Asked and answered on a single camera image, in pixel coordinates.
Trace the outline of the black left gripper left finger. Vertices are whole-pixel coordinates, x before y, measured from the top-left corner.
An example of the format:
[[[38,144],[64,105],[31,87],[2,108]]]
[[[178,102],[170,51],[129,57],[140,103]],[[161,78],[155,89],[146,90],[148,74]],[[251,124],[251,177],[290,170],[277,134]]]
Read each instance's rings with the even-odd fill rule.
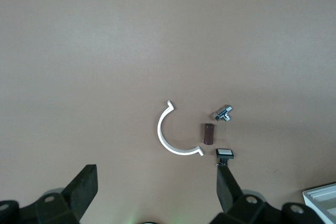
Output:
[[[97,192],[97,166],[86,165],[62,192],[46,194],[36,201],[38,224],[80,224]]]

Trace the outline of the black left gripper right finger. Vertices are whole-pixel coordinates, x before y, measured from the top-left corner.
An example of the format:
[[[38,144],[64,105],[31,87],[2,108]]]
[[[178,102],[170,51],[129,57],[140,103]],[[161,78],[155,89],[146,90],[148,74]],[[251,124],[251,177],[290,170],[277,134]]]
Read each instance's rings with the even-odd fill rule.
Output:
[[[217,196],[223,211],[209,224],[266,224],[265,202],[244,193],[228,166],[217,168]]]

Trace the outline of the white drawer cabinet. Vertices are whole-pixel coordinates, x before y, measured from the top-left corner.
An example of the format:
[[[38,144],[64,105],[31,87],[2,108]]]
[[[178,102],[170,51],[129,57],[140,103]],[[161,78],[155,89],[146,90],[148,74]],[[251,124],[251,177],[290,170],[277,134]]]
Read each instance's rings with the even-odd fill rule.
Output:
[[[302,192],[304,203],[313,209],[325,224],[336,224],[336,183]]]

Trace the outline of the silver metal tee fitting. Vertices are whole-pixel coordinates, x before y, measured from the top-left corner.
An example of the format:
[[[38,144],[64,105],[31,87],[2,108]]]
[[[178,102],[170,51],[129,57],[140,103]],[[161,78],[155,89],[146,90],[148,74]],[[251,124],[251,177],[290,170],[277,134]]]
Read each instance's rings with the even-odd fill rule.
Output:
[[[233,107],[231,105],[225,105],[219,110],[217,110],[215,113],[213,113],[213,118],[216,121],[225,121],[228,122],[231,120],[230,112],[233,110]]]

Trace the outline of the small brown rectangular block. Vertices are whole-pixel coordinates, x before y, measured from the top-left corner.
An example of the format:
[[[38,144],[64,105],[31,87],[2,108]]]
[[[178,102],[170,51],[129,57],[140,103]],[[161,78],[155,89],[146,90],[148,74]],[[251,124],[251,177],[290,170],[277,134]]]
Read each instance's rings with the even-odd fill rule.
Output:
[[[203,143],[205,145],[213,145],[214,143],[214,130],[215,125],[211,123],[204,124],[204,138]]]

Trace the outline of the black square white-faced push button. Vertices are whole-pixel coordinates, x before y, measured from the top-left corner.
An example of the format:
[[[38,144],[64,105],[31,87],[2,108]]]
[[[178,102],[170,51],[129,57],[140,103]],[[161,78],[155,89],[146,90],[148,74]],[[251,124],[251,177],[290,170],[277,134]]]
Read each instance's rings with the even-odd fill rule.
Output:
[[[216,157],[218,158],[217,166],[227,166],[230,159],[234,159],[234,153],[231,149],[216,149]]]

